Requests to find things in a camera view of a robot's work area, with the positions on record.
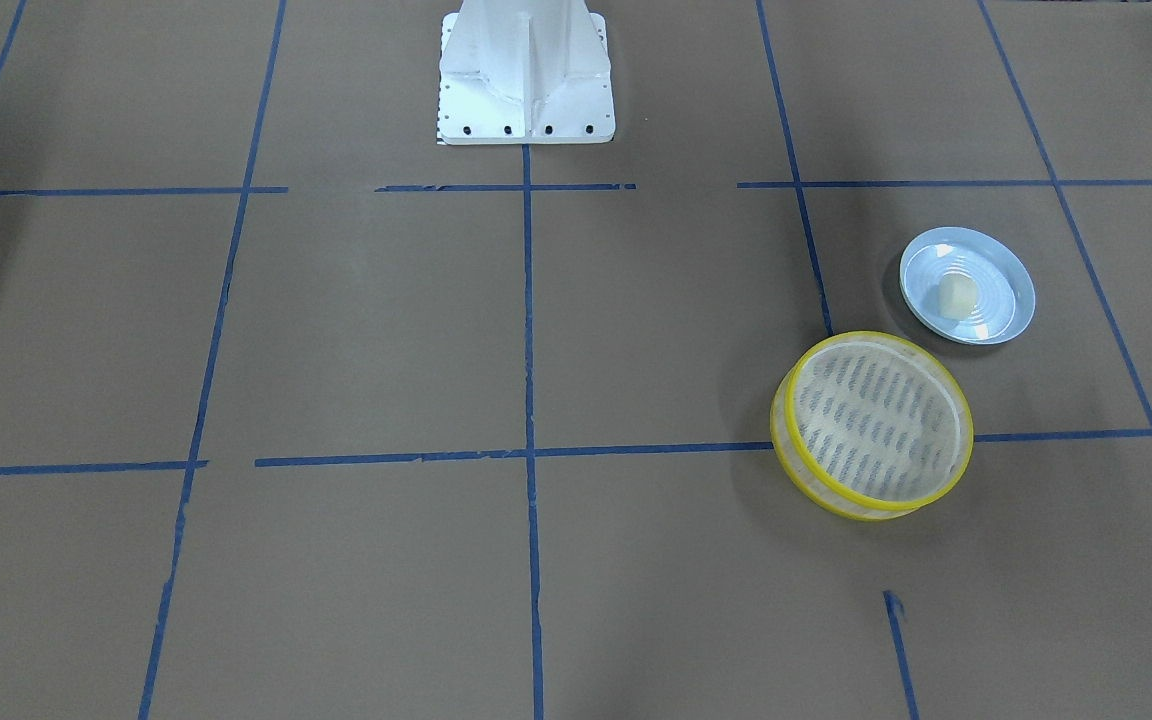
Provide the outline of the white steamed bun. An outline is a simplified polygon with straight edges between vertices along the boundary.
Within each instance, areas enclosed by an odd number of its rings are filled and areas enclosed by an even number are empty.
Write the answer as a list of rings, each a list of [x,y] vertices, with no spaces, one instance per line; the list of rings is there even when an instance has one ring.
[[[977,309],[979,286],[972,276],[947,273],[937,288],[938,314],[952,323],[965,323]]]

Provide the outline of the yellow bamboo steamer basket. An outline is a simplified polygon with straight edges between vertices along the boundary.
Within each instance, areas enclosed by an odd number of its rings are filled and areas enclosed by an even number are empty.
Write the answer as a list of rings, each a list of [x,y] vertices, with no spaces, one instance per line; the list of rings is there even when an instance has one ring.
[[[774,392],[770,429],[794,486],[846,520],[923,509],[955,488],[973,455],[972,414],[952,373],[876,331],[810,347]]]

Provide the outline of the light blue plate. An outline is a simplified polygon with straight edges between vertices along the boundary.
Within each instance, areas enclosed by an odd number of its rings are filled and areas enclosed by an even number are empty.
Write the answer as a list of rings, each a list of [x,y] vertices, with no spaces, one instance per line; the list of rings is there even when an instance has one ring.
[[[938,314],[937,288],[947,273],[973,278],[979,300],[965,323]],[[1010,249],[982,232],[938,227],[922,232],[899,263],[902,300],[938,336],[961,344],[1001,344],[1018,338],[1036,313],[1036,287]]]

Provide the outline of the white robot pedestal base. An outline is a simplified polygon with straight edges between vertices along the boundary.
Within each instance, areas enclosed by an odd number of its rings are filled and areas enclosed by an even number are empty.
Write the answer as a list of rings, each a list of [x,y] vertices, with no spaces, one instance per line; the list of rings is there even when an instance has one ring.
[[[463,1],[440,24],[439,73],[444,145],[616,136],[608,28],[585,1]]]

